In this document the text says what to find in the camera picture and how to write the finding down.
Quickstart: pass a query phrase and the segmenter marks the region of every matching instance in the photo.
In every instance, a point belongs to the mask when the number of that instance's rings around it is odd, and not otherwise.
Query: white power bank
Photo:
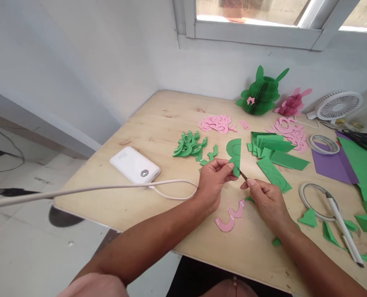
[[[160,167],[131,146],[123,148],[109,162],[134,184],[150,183],[161,172]]]

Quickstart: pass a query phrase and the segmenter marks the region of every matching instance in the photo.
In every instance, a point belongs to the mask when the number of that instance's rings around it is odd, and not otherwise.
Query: window frame
[[[355,40],[367,41],[366,32],[339,30],[359,1],[313,0],[298,27],[202,21],[197,20],[196,0],[173,0],[173,5],[177,34],[186,38],[322,51],[336,35],[333,47],[339,49],[359,50]],[[367,43],[360,50],[367,51]]]

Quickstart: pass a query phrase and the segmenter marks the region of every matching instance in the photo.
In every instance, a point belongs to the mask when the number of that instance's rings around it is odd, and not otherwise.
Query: white fan
[[[332,124],[338,118],[344,118],[348,113],[361,106],[363,98],[355,92],[337,91],[321,98],[315,110],[307,114],[309,120],[319,118],[329,120]]]

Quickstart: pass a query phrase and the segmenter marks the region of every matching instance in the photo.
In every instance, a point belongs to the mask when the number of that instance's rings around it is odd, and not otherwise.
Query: bunny ear
[[[300,88],[298,87],[298,88],[296,88],[295,90],[294,90],[294,96],[296,96],[297,94],[299,94],[300,93]]]
[[[289,68],[287,68],[287,69],[285,69],[276,79],[275,79],[275,81],[276,82],[279,82],[281,79],[283,79],[284,78],[284,76],[288,73],[288,71],[289,71]]]
[[[306,91],[304,91],[304,92],[302,93],[302,97],[303,97],[303,96],[306,96],[306,95],[309,95],[312,91],[313,91],[313,89],[307,89]]]
[[[256,72],[256,80],[263,79],[263,67],[262,65],[259,65],[258,71]]]

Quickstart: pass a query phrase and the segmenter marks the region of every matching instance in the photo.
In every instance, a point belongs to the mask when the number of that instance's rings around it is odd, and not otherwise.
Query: green honeycomb paper bunny
[[[243,99],[237,100],[237,105],[242,106],[246,112],[254,116],[265,114],[275,107],[274,101],[279,98],[278,82],[288,73],[285,69],[276,79],[264,76],[263,67],[259,66],[256,72],[256,81],[248,90],[241,93]]]

